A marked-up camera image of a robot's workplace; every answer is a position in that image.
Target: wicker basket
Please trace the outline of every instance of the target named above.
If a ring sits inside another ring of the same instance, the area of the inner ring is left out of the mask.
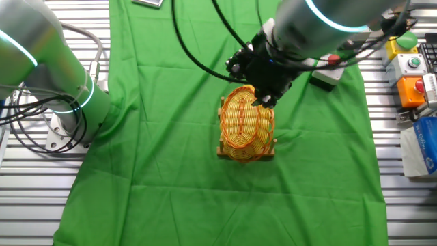
[[[220,130],[223,151],[241,163],[256,161],[270,149],[273,138],[274,111],[252,106],[255,88],[245,85],[235,89],[221,109]]]

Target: blue label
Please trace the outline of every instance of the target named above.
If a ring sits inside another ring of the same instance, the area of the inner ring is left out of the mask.
[[[417,136],[423,159],[429,174],[437,170],[437,118],[420,118],[414,123],[414,131]]]

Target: red button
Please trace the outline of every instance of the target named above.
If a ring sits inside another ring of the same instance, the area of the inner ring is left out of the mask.
[[[338,61],[340,60],[341,58],[340,58],[340,56],[338,56],[338,55],[330,55],[329,57],[328,57],[328,64],[329,65],[336,65],[336,64],[338,64]]]
[[[425,92],[425,88],[423,87],[423,81],[421,79],[419,79],[418,81],[416,81],[416,85],[414,85],[414,89],[416,90],[416,92],[418,93],[423,93]]]

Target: green cloth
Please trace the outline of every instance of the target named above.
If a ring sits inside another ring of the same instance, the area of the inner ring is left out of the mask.
[[[279,1],[262,1],[264,21]],[[244,40],[253,0],[221,0]],[[206,0],[179,0],[180,29],[225,74],[239,49]],[[241,165],[216,156],[220,97],[180,48],[170,1],[111,0],[111,110],[79,170],[55,245],[388,245],[386,210],[358,68],[330,93],[294,82],[275,110],[277,155]]]

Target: table surface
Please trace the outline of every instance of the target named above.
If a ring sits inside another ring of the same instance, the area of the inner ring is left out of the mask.
[[[110,33],[109,6],[100,1],[46,1],[65,23],[85,28],[103,43],[99,86],[107,87]],[[412,30],[423,39],[437,32],[437,0],[416,0],[412,15],[419,23]],[[92,40],[72,31],[64,31],[74,54],[88,69],[96,53]],[[365,92],[373,138],[380,168],[382,191],[387,204],[390,246],[437,245],[437,180],[410,180],[404,177],[400,130],[384,67],[379,55],[359,64],[365,80]],[[31,136],[44,145],[48,128],[42,118],[24,122]],[[0,245],[51,245],[59,226],[70,187],[83,156],[55,158],[32,153],[10,135],[0,168]]]

